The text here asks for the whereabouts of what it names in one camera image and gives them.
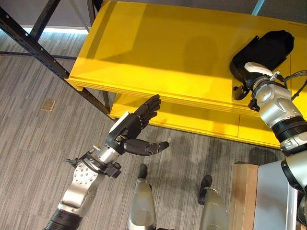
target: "gray carpet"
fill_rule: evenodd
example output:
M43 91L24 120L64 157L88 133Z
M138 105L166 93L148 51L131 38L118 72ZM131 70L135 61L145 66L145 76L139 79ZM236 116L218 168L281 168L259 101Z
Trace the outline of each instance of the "gray carpet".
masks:
M40 43L57 55L77 56L85 35L43 34ZM0 32L0 50L21 51ZM60 63L71 70L73 61ZM102 93L93 91L102 100ZM42 111L46 98L56 100ZM67 158L102 144L113 122L32 57L0 56L0 229L42 229L71 182ZM140 138L168 140L170 147L152 157L124 154L122 174L106 178L79 229L127 229L138 166L148 165L157 226L198 229L202 207L197 190L211 174L213 187L230 202L236 161L264 164L283 155L274 149L148 126Z

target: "shelf board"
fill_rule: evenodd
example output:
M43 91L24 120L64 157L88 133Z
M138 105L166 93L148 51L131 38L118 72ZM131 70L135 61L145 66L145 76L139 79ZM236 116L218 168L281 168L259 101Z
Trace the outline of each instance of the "shelf board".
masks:
M246 14L109 1L99 11L67 80L82 87L257 117L234 101L229 63L254 36L289 22ZM290 74L288 58L278 70Z
M126 111L132 113L145 101L145 98L117 94L110 115L115 118L121 117ZM151 119L150 124L279 148L273 132L260 118L250 116L162 102L158 116Z

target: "lower shelf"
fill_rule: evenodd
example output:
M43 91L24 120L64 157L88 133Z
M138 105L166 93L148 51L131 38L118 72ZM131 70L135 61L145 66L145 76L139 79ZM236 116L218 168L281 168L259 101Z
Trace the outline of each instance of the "lower shelf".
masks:
M145 98L117 94L110 116L121 117L134 112ZM176 103L162 102L151 125L178 129L218 138L279 148L279 142L260 118L209 110Z

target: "metal post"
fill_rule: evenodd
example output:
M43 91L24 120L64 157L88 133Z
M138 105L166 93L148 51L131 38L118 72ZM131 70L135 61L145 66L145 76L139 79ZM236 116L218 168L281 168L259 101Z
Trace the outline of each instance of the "metal post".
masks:
M13 55L13 56L32 56L29 53L22 53L22 52L10 52L10 51L0 51L0 55ZM68 59L68 60L76 60L76 57L71 56L62 56L62 55L52 55L54 58L59 59Z
M68 71L64 69L64 67L60 65L34 38L32 38L2 7L0 7L0 28L68 84L65 81L65 79L69 77ZM82 91L77 91L75 88L73 89L101 112L106 115L110 114L110 110L88 92L88 90L85 88L83 88Z
M101 5L102 5L102 0L94 0L94 5L96 7L97 12L100 11Z
M30 35L38 41L60 0L49 0L39 15Z
M87 7L88 7L88 14L90 17L90 23L92 26L94 23L95 17L96 17L95 8L94 8L94 0L87 0ZM105 101L105 106L110 110L110 101L109 101L109 96L107 94L107 91L103 91L102 93L103 93L103 97Z
M87 8L88 8L88 15L90 17L90 23L91 25L93 25L95 17L96 17L93 0L87 0Z

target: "wall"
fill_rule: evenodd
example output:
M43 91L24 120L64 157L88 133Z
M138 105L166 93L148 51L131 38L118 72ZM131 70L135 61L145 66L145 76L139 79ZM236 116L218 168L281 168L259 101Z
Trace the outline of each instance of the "wall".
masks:
M74 0L90 25L86 0ZM130 0L251 14L257 0ZM0 6L20 25L34 25L48 0L0 0ZM307 0L266 0L259 15L307 23ZM69 0L61 0L49 26L83 27Z

